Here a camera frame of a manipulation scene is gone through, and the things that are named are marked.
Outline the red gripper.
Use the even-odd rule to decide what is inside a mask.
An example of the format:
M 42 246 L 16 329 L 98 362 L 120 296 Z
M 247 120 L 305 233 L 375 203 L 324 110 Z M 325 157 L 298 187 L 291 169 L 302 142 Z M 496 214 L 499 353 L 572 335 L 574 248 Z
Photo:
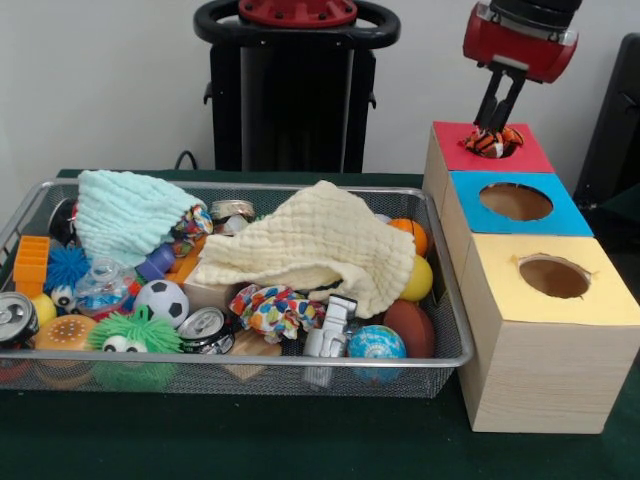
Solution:
M 577 1 L 479 1 L 470 13 L 463 54 L 482 66 L 500 64 L 524 71 L 538 83 L 553 83 L 565 71 L 578 45 L 570 24 Z M 474 120 L 478 128 L 501 132 L 526 78 L 512 78 L 507 95 L 498 100 L 503 70 L 491 79 Z

